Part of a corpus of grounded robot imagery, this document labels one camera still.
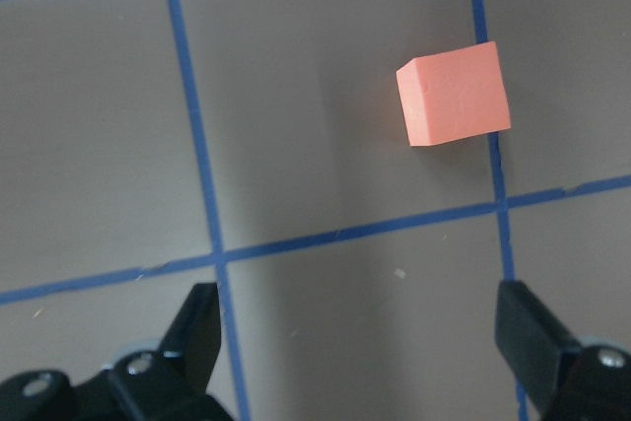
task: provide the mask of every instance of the gray square tile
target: gray square tile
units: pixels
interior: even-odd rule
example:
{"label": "gray square tile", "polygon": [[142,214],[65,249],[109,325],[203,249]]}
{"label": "gray square tile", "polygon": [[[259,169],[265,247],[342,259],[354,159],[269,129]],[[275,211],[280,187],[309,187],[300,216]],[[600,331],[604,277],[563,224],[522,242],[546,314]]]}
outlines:
{"label": "gray square tile", "polygon": [[517,419],[493,216],[233,263],[253,419]]}
{"label": "gray square tile", "polygon": [[631,0],[485,0],[513,129],[512,194],[631,173]]}
{"label": "gray square tile", "polygon": [[0,291],[210,251],[165,0],[0,3]]}
{"label": "gray square tile", "polygon": [[[121,356],[121,348],[160,339],[192,285],[214,277],[205,268],[0,306],[0,382],[28,370],[56,368],[79,384]],[[236,413],[226,347],[209,391]]]}
{"label": "gray square tile", "polygon": [[407,144],[395,71],[469,0],[182,0],[227,247],[492,199],[486,139]]}
{"label": "gray square tile", "polygon": [[631,190],[511,213],[518,276],[577,335],[631,347]]}

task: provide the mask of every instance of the metal bolt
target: metal bolt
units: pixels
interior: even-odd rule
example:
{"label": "metal bolt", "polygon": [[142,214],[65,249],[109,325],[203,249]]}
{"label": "metal bolt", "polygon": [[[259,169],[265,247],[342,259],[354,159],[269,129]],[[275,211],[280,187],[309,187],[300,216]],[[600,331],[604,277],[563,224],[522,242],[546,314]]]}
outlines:
{"label": "metal bolt", "polygon": [[600,349],[598,359],[603,365],[611,369],[621,369],[626,364],[624,355],[613,349]]}
{"label": "metal bolt", "polygon": [[129,365],[127,365],[127,373],[129,375],[141,375],[149,370],[153,357],[151,354],[144,353],[135,357]]}
{"label": "metal bolt", "polygon": [[44,393],[49,387],[52,376],[50,374],[39,374],[34,380],[28,382],[24,388],[22,388],[22,394],[30,398],[31,396],[37,396],[40,393]]}

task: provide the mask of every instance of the gray floor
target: gray floor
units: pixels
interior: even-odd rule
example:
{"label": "gray floor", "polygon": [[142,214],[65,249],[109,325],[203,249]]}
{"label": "gray floor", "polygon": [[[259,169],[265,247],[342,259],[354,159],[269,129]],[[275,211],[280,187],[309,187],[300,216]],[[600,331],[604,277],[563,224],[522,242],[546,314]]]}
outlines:
{"label": "gray floor", "polygon": [[80,382],[217,278],[243,421],[517,420],[507,263],[631,346],[630,1],[485,0],[510,260],[486,137],[411,149],[394,78],[471,0],[0,0],[0,379]]}

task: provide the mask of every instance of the orange block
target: orange block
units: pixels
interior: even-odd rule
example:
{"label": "orange block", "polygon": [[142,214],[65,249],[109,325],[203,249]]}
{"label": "orange block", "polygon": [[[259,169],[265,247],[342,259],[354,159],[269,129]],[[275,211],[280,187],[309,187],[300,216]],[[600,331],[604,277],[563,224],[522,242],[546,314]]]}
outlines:
{"label": "orange block", "polygon": [[414,58],[396,80],[411,146],[511,128],[495,41]]}

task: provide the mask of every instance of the screw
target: screw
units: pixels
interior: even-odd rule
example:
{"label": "screw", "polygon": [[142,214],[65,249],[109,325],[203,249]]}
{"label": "screw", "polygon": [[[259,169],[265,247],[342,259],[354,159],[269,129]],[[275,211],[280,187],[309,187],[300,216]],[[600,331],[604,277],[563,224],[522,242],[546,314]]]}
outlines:
{"label": "screw", "polygon": [[624,355],[613,349],[600,349],[598,359],[603,365],[611,369],[621,369],[626,364]]}
{"label": "screw", "polygon": [[127,373],[129,375],[141,375],[149,370],[153,357],[151,354],[144,353],[135,357],[129,365],[127,365]]}
{"label": "screw", "polygon": [[40,393],[44,393],[50,387],[51,380],[52,376],[50,374],[39,374],[39,377],[31,380],[24,388],[22,388],[22,394],[25,397],[30,398],[32,396],[37,396]]}

